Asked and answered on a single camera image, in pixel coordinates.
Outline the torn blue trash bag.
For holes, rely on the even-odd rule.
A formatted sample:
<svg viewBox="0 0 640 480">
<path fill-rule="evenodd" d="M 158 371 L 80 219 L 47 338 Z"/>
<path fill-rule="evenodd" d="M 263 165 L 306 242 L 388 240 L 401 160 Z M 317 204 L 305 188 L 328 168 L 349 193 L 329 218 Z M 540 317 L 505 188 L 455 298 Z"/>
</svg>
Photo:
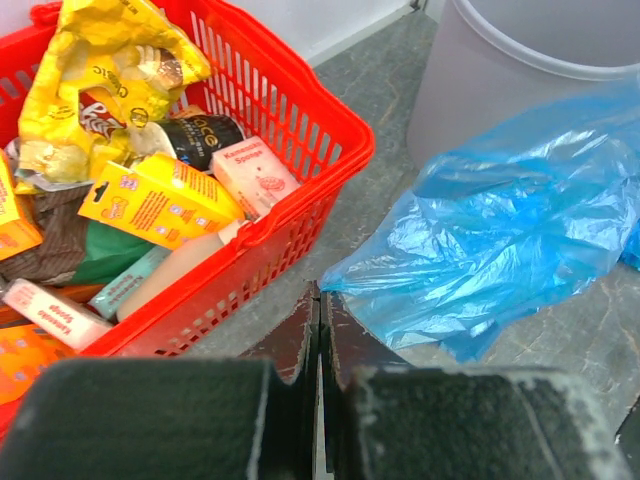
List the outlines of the torn blue trash bag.
<svg viewBox="0 0 640 480">
<path fill-rule="evenodd" d="M 639 80 L 528 110 L 429 160 L 319 286 L 393 350 L 481 358 L 513 321 L 639 264 Z"/>
</svg>

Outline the grey plastic trash bin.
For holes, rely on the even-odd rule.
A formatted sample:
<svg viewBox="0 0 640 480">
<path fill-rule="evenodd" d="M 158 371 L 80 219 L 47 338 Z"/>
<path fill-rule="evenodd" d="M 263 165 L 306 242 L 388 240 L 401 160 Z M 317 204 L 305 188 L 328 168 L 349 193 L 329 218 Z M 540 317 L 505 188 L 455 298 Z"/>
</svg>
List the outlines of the grey plastic trash bin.
<svg viewBox="0 0 640 480">
<path fill-rule="evenodd" d="M 418 167 L 533 106 L 639 70 L 636 1 L 447 1 L 407 146 Z"/>
</svg>

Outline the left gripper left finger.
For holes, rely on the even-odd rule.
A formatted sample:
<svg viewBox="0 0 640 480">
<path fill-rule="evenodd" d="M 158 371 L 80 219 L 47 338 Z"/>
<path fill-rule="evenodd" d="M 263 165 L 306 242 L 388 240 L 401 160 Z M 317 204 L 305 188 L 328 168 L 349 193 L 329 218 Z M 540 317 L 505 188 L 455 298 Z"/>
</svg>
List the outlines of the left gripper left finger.
<svg viewBox="0 0 640 480">
<path fill-rule="evenodd" d="M 1 446 L 5 479 L 310 479 L 319 293 L 236 358 L 82 358 L 40 376 Z"/>
</svg>

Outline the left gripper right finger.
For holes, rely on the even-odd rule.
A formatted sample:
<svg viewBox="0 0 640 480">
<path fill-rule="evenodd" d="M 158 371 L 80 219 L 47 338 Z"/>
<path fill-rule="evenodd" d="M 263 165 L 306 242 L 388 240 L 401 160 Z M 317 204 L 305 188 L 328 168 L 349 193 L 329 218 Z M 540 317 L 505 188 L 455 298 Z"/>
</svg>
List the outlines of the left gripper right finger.
<svg viewBox="0 0 640 480">
<path fill-rule="evenodd" d="M 629 479 L 602 410 L 547 367 L 418 368 L 320 297 L 327 469 L 338 479 Z"/>
</svg>

